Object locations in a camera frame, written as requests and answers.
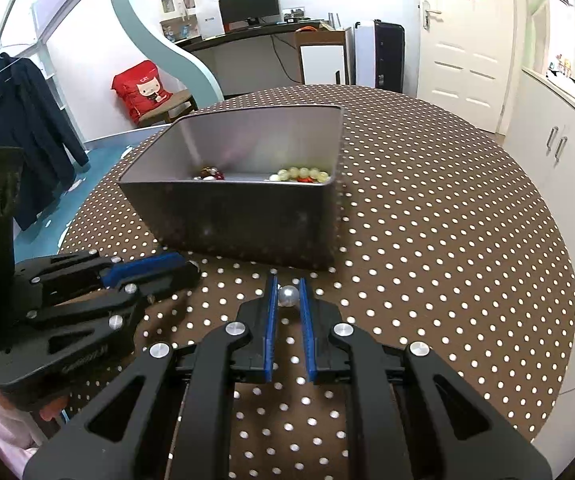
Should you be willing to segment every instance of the computer monitor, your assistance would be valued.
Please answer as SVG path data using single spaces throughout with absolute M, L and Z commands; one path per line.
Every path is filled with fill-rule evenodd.
M 279 0 L 218 0 L 223 23 L 248 22 L 258 25 L 263 16 L 280 14 Z

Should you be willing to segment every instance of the red pillow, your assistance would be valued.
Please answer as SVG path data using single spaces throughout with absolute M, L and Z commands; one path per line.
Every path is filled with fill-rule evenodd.
M 130 118 L 138 125 L 142 115 L 165 103 L 172 94 L 165 91 L 159 77 L 159 69 L 150 60 L 114 76 L 112 89 L 123 100 Z

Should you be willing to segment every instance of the polka dot tablecloth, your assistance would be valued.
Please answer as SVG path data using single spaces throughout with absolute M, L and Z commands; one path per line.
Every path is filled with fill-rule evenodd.
M 344 107 L 346 187 L 334 267 L 276 269 L 192 254 L 202 283 L 149 307 L 137 351 L 159 340 L 175 347 L 200 341 L 261 294 L 268 272 L 282 285 L 304 276 L 347 322 L 382 343 L 427 342 L 526 438 L 536 436 L 570 354 L 575 279 L 555 222 L 525 173 L 469 123 L 394 92 L 295 86 L 207 110 L 280 104 Z M 95 188 L 62 251 L 96 248 L 132 260 L 162 250 L 117 185 L 152 141 Z M 344 390 L 305 381 L 298 310 L 281 308 L 279 318 L 273 383 L 236 385 L 230 477 L 346 479 Z M 69 410 L 120 369 L 82 384 Z

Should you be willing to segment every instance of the dark jacket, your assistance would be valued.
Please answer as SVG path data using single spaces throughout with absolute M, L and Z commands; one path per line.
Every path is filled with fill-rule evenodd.
M 71 153 L 81 166 L 88 162 L 85 150 L 59 110 L 48 83 L 34 63 L 0 54 L 0 146 L 23 148 L 25 162 L 15 219 L 27 229 L 61 184 L 74 182 Z

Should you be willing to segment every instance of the gray container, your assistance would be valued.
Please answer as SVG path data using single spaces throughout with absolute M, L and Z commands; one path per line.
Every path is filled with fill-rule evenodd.
M 119 186 L 159 240 L 177 250 L 323 268 L 337 246 L 343 109 L 288 105 L 179 119 Z M 193 180 L 215 166 L 225 180 Z M 319 168 L 325 184 L 270 182 L 282 168 Z

